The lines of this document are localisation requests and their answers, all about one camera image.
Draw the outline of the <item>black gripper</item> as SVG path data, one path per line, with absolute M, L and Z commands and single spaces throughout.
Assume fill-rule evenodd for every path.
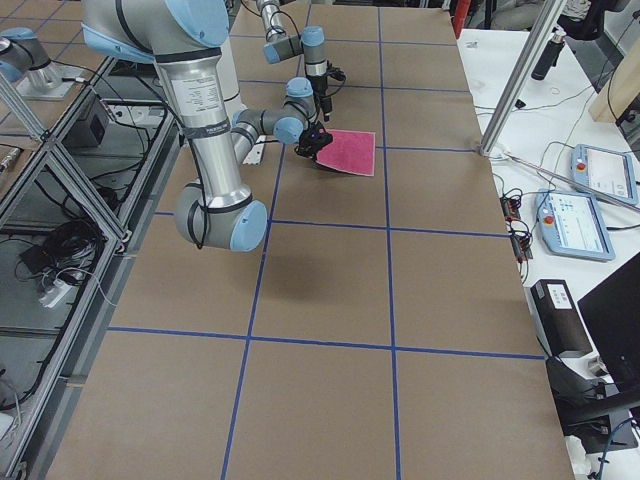
M 333 111 L 332 95 L 328 92 L 324 92 L 319 95 L 319 104 L 323 113 L 323 119 L 325 122 L 330 121 L 330 114 Z
M 315 158 L 320 150 L 320 138 L 317 135 L 302 136 L 294 151 L 298 156 L 304 158 Z

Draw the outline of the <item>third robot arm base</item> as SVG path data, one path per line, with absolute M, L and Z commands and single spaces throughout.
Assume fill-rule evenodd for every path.
M 35 32 L 27 27 L 1 32 L 1 75 L 16 83 L 20 95 L 29 100 L 60 101 L 71 89 Z

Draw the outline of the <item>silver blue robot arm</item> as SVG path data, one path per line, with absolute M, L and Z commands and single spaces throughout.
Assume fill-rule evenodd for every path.
M 242 181 L 240 165 L 262 135 L 285 145 L 299 141 L 317 111 L 310 80 L 291 79 L 279 109 L 244 109 L 231 118 L 218 73 L 229 34 L 224 2 L 85 1 L 82 7 L 90 48 L 154 66 L 189 143 L 198 179 L 179 196 L 181 236 L 197 247 L 255 249 L 268 213 Z
M 330 120 L 333 104 L 328 93 L 330 68 L 325 50 L 324 31 L 320 26 L 307 26 L 302 31 L 292 18 L 294 33 L 289 34 L 281 22 L 288 14 L 281 9 L 286 1 L 256 1 L 258 15 L 261 18 L 266 43 L 263 54 L 269 64 L 277 64 L 302 55 L 304 72 L 310 81 L 316 104 L 325 121 Z

